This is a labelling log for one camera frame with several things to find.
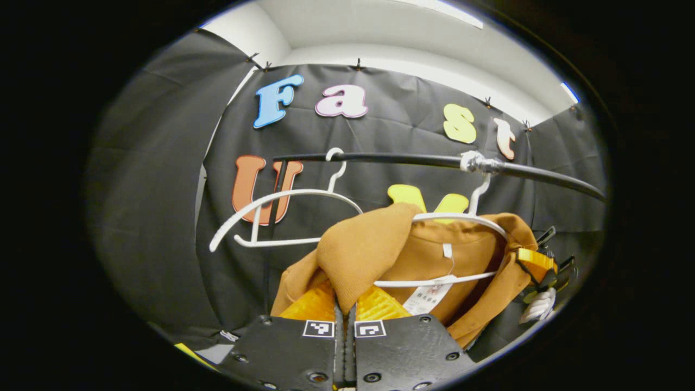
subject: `foam letter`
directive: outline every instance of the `foam letter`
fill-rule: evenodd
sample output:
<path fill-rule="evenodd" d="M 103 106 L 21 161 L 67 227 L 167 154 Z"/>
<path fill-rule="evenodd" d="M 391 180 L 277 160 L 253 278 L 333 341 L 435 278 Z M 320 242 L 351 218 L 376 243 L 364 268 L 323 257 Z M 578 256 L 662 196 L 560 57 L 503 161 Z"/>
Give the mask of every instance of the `foam letter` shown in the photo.
<path fill-rule="evenodd" d="M 473 113 L 458 104 L 449 103 L 444 106 L 444 132 L 448 138 L 470 144 L 475 141 Z"/>
<path fill-rule="evenodd" d="M 280 161 L 276 161 L 272 165 L 273 169 L 277 171 L 277 176 L 275 177 L 275 186 L 277 186 L 281 166 L 282 162 Z M 234 207 L 235 212 L 238 212 L 243 207 L 253 202 L 252 197 L 254 187 L 256 186 L 256 178 L 258 177 L 259 171 L 262 170 L 263 167 L 265 167 L 265 159 L 258 156 L 245 155 L 240 156 L 236 160 L 236 179 L 234 180 L 234 189 L 231 192 L 231 205 Z M 283 181 L 281 191 L 291 190 L 292 184 L 295 181 L 295 176 L 301 173 L 303 169 L 304 166 L 299 161 L 289 161 L 287 163 L 287 171 L 285 172 L 285 180 Z M 275 222 L 277 223 L 282 220 L 283 217 L 285 217 L 287 207 L 290 203 L 290 196 L 286 195 L 278 200 L 274 200 L 273 202 L 278 202 L 277 217 L 275 219 Z M 255 213 L 255 210 L 250 211 L 243 217 L 243 220 L 253 223 Z M 261 208 L 261 222 L 259 225 L 268 225 L 269 222 L 270 205 Z"/>
<path fill-rule="evenodd" d="M 367 114 L 369 108 L 364 105 L 367 92 L 358 86 L 344 84 L 333 86 L 323 91 L 323 98 L 316 104 L 316 113 L 324 117 L 344 115 L 349 118 L 358 118 Z"/>
<path fill-rule="evenodd" d="M 410 186 L 409 184 L 394 184 L 391 185 L 387 191 L 389 197 L 393 200 L 393 203 L 406 202 L 409 204 L 418 205 L 422 209 L 423 213 L 427 213 L 427 208 L 425 207 L 425 201 L 423 200 L 423 194 L 415 186 Z M 439 205 L 434 210 L 435 213 L 463 213 L 468 207 L 468 198 L 460 194 L 447 194 L 441 199 Z M 453 220 L 450 218 L 438 218 L 435 221 L 440 223 L 451 223 Z"/>
<path fill-rule="evenodd" d="M 285 106 L 292 103 L 292 99 L 295 97 L 295 89 L 291 86 L 298 86 L 302 83 L 304 83 L 304 77 L 296 74 L 256 91 L 256 95 L 260 97 L 260 102 L 259 117 L 254 122 L 254 128 L 258 129 L 284 118 L 285 110 L 280 109 L 280 102 Z"/>
<path fill-rule="evenodd" d="M 494 121 L 497 124 L 497 146 L 507 159 L 514 160 L 514 151 L 509 144 L 510 141 L 516 142 L 516 136 L 512 133 L 507 121 L 499 118 L 495 118 Z"/>

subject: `yellow letter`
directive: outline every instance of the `yellow letter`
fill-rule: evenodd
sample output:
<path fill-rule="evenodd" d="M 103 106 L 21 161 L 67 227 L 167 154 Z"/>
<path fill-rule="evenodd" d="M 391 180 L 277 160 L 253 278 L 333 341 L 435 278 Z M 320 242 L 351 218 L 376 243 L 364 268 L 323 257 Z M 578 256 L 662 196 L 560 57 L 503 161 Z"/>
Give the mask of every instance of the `yellow letter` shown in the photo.
<path fill-rule="evenodd" d="M 458 104 L 449 103 L 444 106 L 444 132 L 452 140 L 470 144 L 475 141 L 475 127 L 473 113 Z"/>
<path fill-rule="evenodd" d="M 409 184 L 394 184 L 391 185 L 387 191 L 389 197 L 393 200 L 393 203 L 405 202 L 409 204 L 415 204 L 422 209 L 423 213 L 427 213 L 427 208 L 425 207 L 425 201 L 423 200 L 423 194 L 415 186 L 410 186 Z M 434 210 L 435 213 L 463 213 L 468 207 L 468 198 L 460 194 L 447 194 L 441 199 L 441 202 Z M 440 223 L 449 224 L 453 220 L 450 218 L 440 218 L 435 221 Z"/>

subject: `clothing tag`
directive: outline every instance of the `clothing tag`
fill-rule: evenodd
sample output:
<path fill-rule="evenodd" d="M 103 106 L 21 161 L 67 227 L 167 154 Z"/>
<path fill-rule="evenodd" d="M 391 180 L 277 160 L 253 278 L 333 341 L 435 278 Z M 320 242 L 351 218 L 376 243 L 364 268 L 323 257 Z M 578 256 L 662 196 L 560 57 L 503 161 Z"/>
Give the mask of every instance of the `clothing tag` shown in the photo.
<path fill-rule="evenodd" d="M 432 311 L 432 308 L 436 307 L 442 298 L 446 295 L 451 288 L 452 282 L 446 283 L 447 281 L 455 280 L 456 276 L 450 274 L 442 278 L 436 278 L 433 281 L 441 281 L 441 285 L 432 285 L 429 287 L 418 287 L 415 292 L 408 298 L 408 300 L 403 303 L 403 308 L 405 308 L 411 315 L 427 314 Z"/>
<path fill-rule="evenodd" d="M 453 258 L 453 252 L 451 251 L 451 243 L 444 243 L 442 244 L 444 247 L 444 256 L 447 258 Z"/>

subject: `yellow clip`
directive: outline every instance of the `yellow clip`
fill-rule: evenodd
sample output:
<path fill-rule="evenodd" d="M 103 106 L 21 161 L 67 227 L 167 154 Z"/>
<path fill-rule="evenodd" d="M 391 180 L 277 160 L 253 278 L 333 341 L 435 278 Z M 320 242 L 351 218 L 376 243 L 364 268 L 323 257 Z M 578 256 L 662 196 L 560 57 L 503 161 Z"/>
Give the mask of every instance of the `yellow clip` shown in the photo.
<path fill-rule="evenodd" d="M 541 282 L 548 270 L 557 273 L 557 264 L 553 258 L 546 257 L 537 251 L 519 248 L 517 259 L 531 272 L 536 281 Z"/>

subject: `light fixture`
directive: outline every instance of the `light fixture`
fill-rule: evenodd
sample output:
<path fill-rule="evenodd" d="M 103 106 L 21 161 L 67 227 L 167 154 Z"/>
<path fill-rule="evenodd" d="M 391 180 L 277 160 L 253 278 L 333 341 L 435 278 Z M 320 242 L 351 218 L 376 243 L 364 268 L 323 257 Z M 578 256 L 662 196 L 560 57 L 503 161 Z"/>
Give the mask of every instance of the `light fixture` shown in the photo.
<path fill-rule="evenodd" d="M 579 103 L 579 99 L 577 98 L 577 95 L 574 95 L 572 90 L 570 90 L 569 87 L 567 86 L 567 83 L 560 84 L 560 87 L 562 87 L 562 89 L 565 90 L 565 92 L 567 93 L 567 95 L 569 95 L 569 97 L 572 99 L 574 104 Z"/>
<path fill-rule="evenodd" d="M 444 2 L 439 1 L 439 0 L 389 0 L 389 1 L 397 1 L 398 3 L 406 3 L 406 4 L 411 4 L 413 6 L 427 8 L 429 10 L 433 10 L 433 11 L 436 11 L 438 13 L 443 13 L 445 15 L 455 17 L 458 20 L 461 20 L 465 23 L 470 24 L 471 26 L 475 26 L 475 27 L 482 30 L 482 22 L 480 20 L 475 19 L 473 16 L 465 13 L 464 11 L 462 11 L 454 6 L 450 6 L 447 3 L 444 3 Z"/>

